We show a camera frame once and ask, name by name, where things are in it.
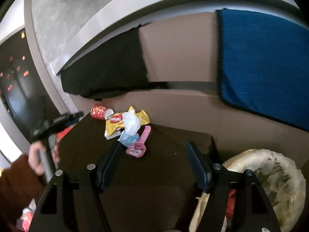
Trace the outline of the red sleeve left forearm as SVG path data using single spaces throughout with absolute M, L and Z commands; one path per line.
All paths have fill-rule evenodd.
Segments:
M 39 199 L 46 188 L 23 154 L 1 174 L 1 231 L 18 231 L 17 220 L 33 199 Z

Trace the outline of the person left hand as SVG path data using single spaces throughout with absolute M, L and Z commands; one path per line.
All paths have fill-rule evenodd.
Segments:
M 43 145 L 41 141 L 36 141 L 31 144 L 28 156 L 28 163 L 32 170 L 35 172 L 36 175 L 39 177 L 44 175 L 45 169 L 43 163 L 41 162 L 41 152 L 46 152 L 46 147 Z M 56 166 L 58 166 L 60 162 L 60 155 L 59 155 L 59 143 L 56 142 L 53 149 L 52 149 L 52 159 Z

